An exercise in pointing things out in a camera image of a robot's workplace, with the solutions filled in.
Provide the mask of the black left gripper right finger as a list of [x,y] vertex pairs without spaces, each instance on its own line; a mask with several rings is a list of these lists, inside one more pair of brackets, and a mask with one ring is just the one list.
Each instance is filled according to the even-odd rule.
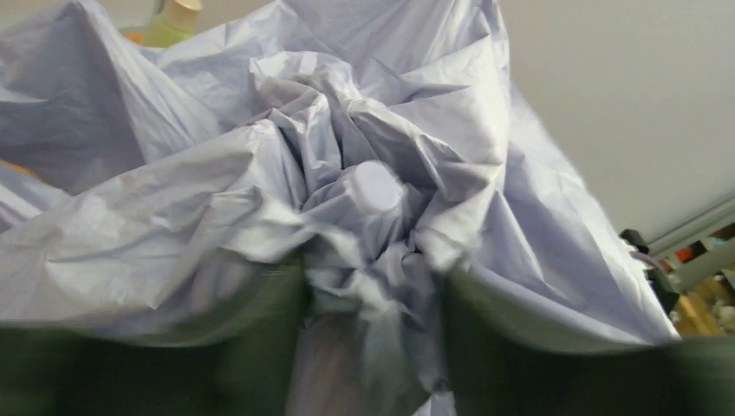
[[611,341],[455,271],[443,288],[460,415],[731,415],[734,340]]

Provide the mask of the lavender folding umbrella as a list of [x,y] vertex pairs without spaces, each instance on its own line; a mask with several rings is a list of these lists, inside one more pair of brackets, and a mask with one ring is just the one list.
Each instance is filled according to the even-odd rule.
[[679,335],[510,77],[494,1],[275,1],[167,49],[71,1],[1,34],[1,329],[162,334],[295,258],[282,415],[460,415],[455,271]]

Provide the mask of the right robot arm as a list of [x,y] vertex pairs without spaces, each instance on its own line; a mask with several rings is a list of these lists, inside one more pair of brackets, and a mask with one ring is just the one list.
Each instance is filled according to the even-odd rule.
[[669,315],[680,299],[680,293],[671,283],[664,267],[659,260],[650,255],[647,243],[637,230],[625,229],[619,234],[619,237],[633,247],[630,252],[631,256],[648,266],[646,270],[647,281],[664,312]]

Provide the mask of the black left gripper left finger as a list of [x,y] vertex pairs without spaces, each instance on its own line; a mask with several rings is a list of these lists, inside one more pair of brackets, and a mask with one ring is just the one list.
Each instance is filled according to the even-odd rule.
[[4,415],[282,415],[308,295],[302,264],[262,267],[209,312],[127,339],[1,329]]

